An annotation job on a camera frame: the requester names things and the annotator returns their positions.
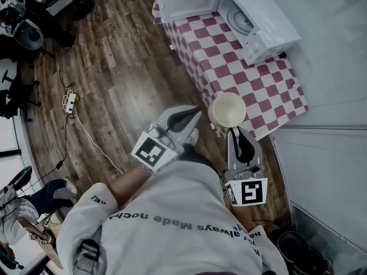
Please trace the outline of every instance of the white cup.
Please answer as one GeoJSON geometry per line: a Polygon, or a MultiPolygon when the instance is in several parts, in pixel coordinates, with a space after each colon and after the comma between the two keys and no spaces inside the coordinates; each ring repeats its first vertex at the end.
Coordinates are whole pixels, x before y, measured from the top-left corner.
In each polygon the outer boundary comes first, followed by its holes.
{"type": "Polygon", "coordinates": [[[237,127],[245,120],[246,105],[239,95],[223,93],[210,104],[208,116],[215,126],[237,127]]]}

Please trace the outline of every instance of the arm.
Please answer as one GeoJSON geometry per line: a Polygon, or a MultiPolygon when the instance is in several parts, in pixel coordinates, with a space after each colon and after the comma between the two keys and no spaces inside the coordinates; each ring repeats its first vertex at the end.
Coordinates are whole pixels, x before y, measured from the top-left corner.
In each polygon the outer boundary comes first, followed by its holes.
{"type": "Polygon", "coordinates": [[[232,214],[236,219],[245,227],[247,232],[250,232],[255,228],[255,224],[252,222],[249,207],[231,207],[232,214]]]}
{"type": "Polygon", "coordinates": [[[81,242],[92,238],[102,223],[116,213],[149,176],[143,166],[138,166],[109,186],[103,183],[93,185],[80,198],[67,215],[56,241],[64,269],[72,274],[73,258],[81,242]]]}
{"type": "Polygon", "coordinates": [[[115,197],[118,206],[124,206],[150,176],[150,172],[146,171],[144,166],[139,165],[137,168],[111,182],[108,188],[115,197]]]}

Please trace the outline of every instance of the red and white checkered tablecloth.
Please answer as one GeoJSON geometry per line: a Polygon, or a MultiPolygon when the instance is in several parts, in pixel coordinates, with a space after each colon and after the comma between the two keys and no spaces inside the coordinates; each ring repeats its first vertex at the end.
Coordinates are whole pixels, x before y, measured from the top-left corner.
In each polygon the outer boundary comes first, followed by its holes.
{"type": "MultiPolygon", "coordinates": [[[[153,16],[154,23],[162,23],[157,3],[153,16]]],[[[257,140],[309,109],[288,59],[277,56],[247,65],[241,44],[219,13],[163,26],[204,103],[209,106],[225,92],[240,95],[247,107],[241,127],[257,140]]],[[[217,128],[217,134],[224,136],[225,130],[217,128]]]]}

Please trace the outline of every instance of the microwave door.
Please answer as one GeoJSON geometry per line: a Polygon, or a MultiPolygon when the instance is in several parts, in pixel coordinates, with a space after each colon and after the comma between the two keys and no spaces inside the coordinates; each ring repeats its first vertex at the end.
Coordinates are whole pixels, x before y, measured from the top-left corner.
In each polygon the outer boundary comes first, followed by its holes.
{"type": "Polygon", "coordinates": [[[163,22],[218,10],[220,0],[158,0],[163,22]]]}

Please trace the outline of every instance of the white cable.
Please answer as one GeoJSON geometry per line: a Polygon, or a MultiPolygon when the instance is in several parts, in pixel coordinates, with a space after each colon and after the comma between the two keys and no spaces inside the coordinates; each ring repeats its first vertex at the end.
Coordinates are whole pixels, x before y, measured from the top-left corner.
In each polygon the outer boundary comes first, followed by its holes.
{"type": "MultiPolygon", "coordinates": [[[[65,106],[68,105],[68,101],[69,101],[69,95],[71,93],[74,93],[73,90],[69,90],[69,92],[67,93],[67,95],[64,95],[63,97],[63,102],[62,102],[62,105],[63,105],[63,110],[66,112],[67,109],[65,108],[65,106]]],[[[112,166],[114,166],[118,171],[120,171],[120,173],[123,175],[124,173],[120,170],[120,168],[118,168],[116,165],[114,165],[114,163],[112,162],[111,158],[108,157],[103,151],[102,149],[93,141],[93,138],[91,137],[91,135],[85,130],[84,126],[82,125],[78,115],[75,113],[75,111],[73,111],[73,115],[76,116],[76,118],[78,119],[81,127],[83,128],[84,132],[89,136],[89,138],[91,139],[92,143],[101,151],[101,153],[108,159],[110,160],[112,166]]]]}
{"type": "Polygon", "coordinates": [[[78,117],[78,115],[77,114],[74,114],[74,116],[76,116],[76,118],[79,120],[79,123],[80,123],[80,125],[81,125],[81,127],[83,128],[83,130],[84,130],[84,132],[89,136],[89,138],[91,139],[91,141],[92,141],[92,143],[101,151],[101,153],[108,159],[108,160],[110,160],[110,162],[111,162],[111,164],[112,164],[112,166],[114,166],[118,171],[120,171],[121,172],[121,174],[123,175],[124,173],[122,173],[122,171],[116,166],[116,165],[114,165],[114,163],[112,162],[112,160],[110,159],[110,157],[108,157],[103,151],[102,151],[102,149],[93,141],[93,138],[91,137],[91,135],[85,130],[85,128],[84,128],[84,126],[82,125],[82,123],[81,123],[81,121],[80,121],[80,119],[79,119],[79,117],[78,117]]]}

